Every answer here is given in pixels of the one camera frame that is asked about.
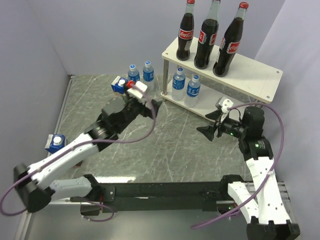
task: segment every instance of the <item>white wall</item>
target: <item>white wall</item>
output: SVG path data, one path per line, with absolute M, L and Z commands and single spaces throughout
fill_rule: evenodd
M 28 0 L 68 74 L 120 74 L 146 60 L 163 73 L 161 53 L 178 35 L 186 0 Z M 239 53 L 254 58 L 285 0 L 250 0 Z M 223 0 L 219 45 L 240 0 Z M 211 0 L 196 0 L 195 36 Z
M 27 1 L 2 0 L 0 7 L 0 194 L 13 183 L 13 168 L 46 156 L 68 76 Z M 5 210 L 22 209 L 13 192 Z M 13 239 L 21 216 L 0 215 L 2 240 Z
M 284 180 L 304 240 L 320 239 L 320 3 L 286 0 L 256 59 L 283 70 L 272 106 L 285 127 L 276 169 Z M 279 123 L 266 111 L 265 135 L 278 151 Z

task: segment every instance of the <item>white shelf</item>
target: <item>white shelf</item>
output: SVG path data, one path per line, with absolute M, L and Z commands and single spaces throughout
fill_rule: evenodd
M 187 87 L 188 87 L 188 82 L 189 81 L 190 81 L 189 78 L 185 79 L 185 85 L 184 85 L 184 89 L 183 89 L 183 91 L 185 93 L 187 93 Z M 185 108 L 185 109 L 187 109 L 187 110 L 189 110 L 189 111 L 191 111 L 191 112 L 193 112 L 193 113 L 205 118 L 205 119 L 208 119 L 208 118 L 205 117 L 206 114 L 209 114 L 209 113 L 217 110 L 216 102 L 218 101 L 218 99 L 225 96 L 221 92 L 213 90 L 212 88 L 207 87 L 205 85 L 201 85 L 196 105 L 194 107 L 189 108 L 189 107 L 185 106 L 184 100 L 181 100 L 181 101 L 173 100 L 172 97 L 171 97 L 171 93 L 172 93 L 172 79 L 168 83 L 168 86 L 167 86 L 167 95 L 162 95 L 162 97 L 164 99 L 169 100 L 170 102 L 173 102 L 173 103 L 175 103 L 175 104 L 177 104 L 177 105 L 179 105 L 179 106 L 181 106 L 181 107 L 183 107 L 183 108 Z M 234 99 L 232 97 L 229 97 L 229 99 L 231 101 L 233 101 L 234 106 L 242 104 L 242 102 L 240 102 L 240 101 L 238 101 L 238 100 L 236 100 L 236 99 Z M 244 114 L 245 108 L 246 108 L 245 106 L 239 108 L 239 110 L 241 112 L 241 117 Z M 230 112 L 230 118 L 238 121 L 239 120 L 238 111 L 232 110 Z
M 181 61 L 176 57 L 178 48 L 178 38 L 176 38 L 162 53 L 162 58 L 264 103 L 270 104 L 273 101 L 283 74 L 281 70 L 236 53 L 228 74 L 225 77 L 217 77 L 212 70 L 219 47 L 214 46 L 208 67 L 201 70 L 194 65 L 197 46 L 198 38 L 194 37 L 190 46 L 190 58 Z

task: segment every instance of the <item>water bottle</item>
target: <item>water bottle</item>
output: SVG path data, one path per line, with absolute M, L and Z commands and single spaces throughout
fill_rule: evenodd
M 146 61 L 143 68 L 143 80 L 144 84 L 147 85 L 149 92 L 153 91 L 155 88 L 154 78 L 154 68 L 151 66 L 151 63 L 149 61 Z
M 199 76 L 193 75 L 192 79 L 188 83 L 186 97 L 184 99 L 184 105 L 186 105 L 188 108 L 193 108 L 196 105 L 200 91 L 200 85 Z
M 136 65 L 134 64 L 131 64 L 130 65 L 130 69 L 128 71 L 128 79 L 129 81 L 134 81 L 135 83 L 137 81 L 140 81 L 140 74 L 139 74 L 139 71 L 138 69 L 136 69 Z
M 184 70 L 179 67 L 176 70 L 176 73 L 173 75 L 172 79 L 172 94 L 171 97 L 175 101 L 181 101 L 185 96 L 185 87 L 186 83 L 186 75 L 184 74 Z

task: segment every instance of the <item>white bottle cap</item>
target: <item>white bottle cap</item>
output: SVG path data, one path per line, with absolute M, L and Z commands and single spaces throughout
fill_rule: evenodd
M 131 65 L 130 65 L 130 71 L 132 71 L 132 72 L 133 72 L 134 70 L 136 70 L 136 65 L 131 64 Z
M 182 67 L 179 67 L 179 68 L 176 70 L 176 74 L 178 74 L 178 75 L 184 74 L 184 69 L 183 69 Z
M 146 68 L 150 68 L 151 63 L 150 63 L 149 61 L 146 61 L 146 62 L 144 63 L 144 66 L 145 66 Z
M 126 81 L 123 79 L 120 79 L 118 82 L 118 86 L 123 87 L 125 85 Z
M 199 82 L 199 76 L 198 75 L 193 75 L 192 82 L 194 82 L 194 83 Z
M 62 138 L 60 136 L 55 136 L 54 139 L 53 139 L 53 144 L 54 145 L 62 144 Z

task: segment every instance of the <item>marble tabletop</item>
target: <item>marble tabletop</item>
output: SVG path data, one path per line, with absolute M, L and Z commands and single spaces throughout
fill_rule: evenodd
M 73 141 L 93 123 L 108 100 L 115 97 L 110 84 L 116 76 L 73 76 L 58 133 Z M 155 91 L 150 96 L 156 100 L 162 99 L 162 80 L 162 75 L 155 76 Z M 249 101 L 247 96 L 216 82 L 205 78 L 200 82 L 240 101 Z M 196 130 L 207 125 L 204 118 L 166 101 L 149 137 L 137 143 L 112 144 L 85 159 L 81 167 L 70 169 L 61 179 L 92 174 L 109 183 L 198 182 L 220 181 L 223 175 L 239 174 L 247 181 L 252 180 L 237 139 L 224 134 L 210 142 Z M 151 126 L 150 118 L 138 116 L 119 138 L 136 139 Z

